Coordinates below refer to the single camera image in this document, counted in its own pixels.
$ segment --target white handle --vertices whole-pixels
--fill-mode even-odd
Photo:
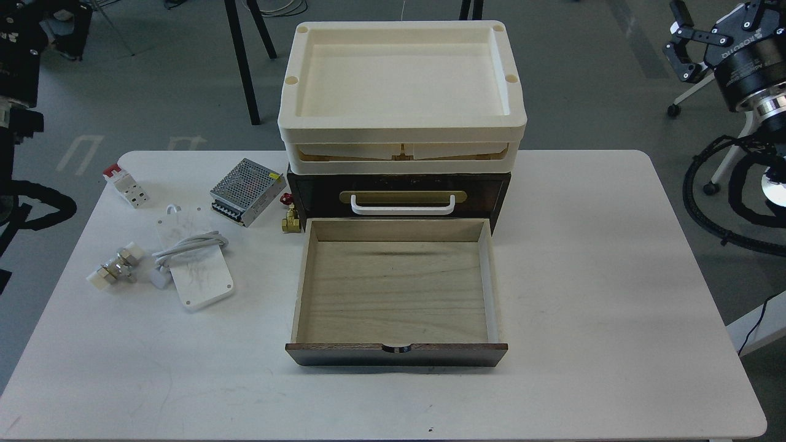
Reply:
[[[450,195],[448,205],[441,207],[363,207],[358,205],[358,196],[354,194],[350,204],[358,215],[449,215],[456,208],[456,195]]]

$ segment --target white cable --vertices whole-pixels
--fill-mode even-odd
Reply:
[[[286,5],[282,6],[281,8],[278,8],[278,9],[273,9],[273,10],[271,10],[271,11],[266,11],[266,10],[264,10],[264,9],[260,9],[259,11],[260,11],[261,13],[263,13],[263,14],[272,14],[272,13],[277,13],[277,12],[279,12],[279,11],[283,11],[284,9],[287,9],[289,6],[292,6],[292,3],[294,3],[295,1],[296,1],[296,0],[289,0],[289,3],[287,3]]]
[[[259,11],[260,11],[260,13],[262,14],[262,16],[263,16],[263,17],[279,17],[279,16],[281,16],[281,15],[284,15],[284,14],[293,13],[293,12],[295,12],[296,10],[298,10],[298,9],[300,8],[300,6],[302,6],[302,5],[303,5],[303,0],[300,0],[300,1],[298,2],[297,6],[295,6],[294,8],[292,8],[292,5],[294,5],[294,4],[295,4],[295,2],[297,2],[297,0],[290,0],[290,2],[289,2],[289,3],[287,3],[287,4],[286,4],[286,5],[284,5],[284,6],[282,6],[281,8],[278,8],[278,9],[272,9],[272,10],[269,10],[269,11],[267,11],[267,10],[264,10],[264,9],[260,9]],[[251,11],[251,10],[248,8],[248,5],[246,5],[246,4],[243,4],[243,7],[244,7],[245,9],[247,9],[248,11]]]
[[[156,258],[156,266],[169,267],[169,259],[180,253],[190,252],[191,250],[202,249],[204,247],[210,247],[211,245],[223,247],[227,244],[229,244],[229,241],[219,234],[218,230],[213,230],[212,232],[208,232],[206,234],[194,235],[192,237],[182,239],[178,241],[177,244],[171,246],[169,249],[153,253],[152,256]]]

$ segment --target metal mesh casing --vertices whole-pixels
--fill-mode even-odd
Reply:
[[[282,175],[244,158],[210,191],[211,207],[248,227],[285,187]]]

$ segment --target white table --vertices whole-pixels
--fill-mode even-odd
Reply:
[[[167,204],[209,207],[242,157],[133,152],[151,196],[106,189],[0,399],[0,438],[126,440],[708,439],[766,421],[649,159],[522,151],[494,232],[494,369],[301,367],[284,351],[303,235],[284,206],[216,214],[236,292],[191,313],[145,276],[98,292],[114,249],[158,248]],[[141,266],[151,267],[150,260]]]

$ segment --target white plastic tray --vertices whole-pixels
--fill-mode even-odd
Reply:
[[[278,123],[301,175],[506,172],[527,115],[498,21],[312,22]]]

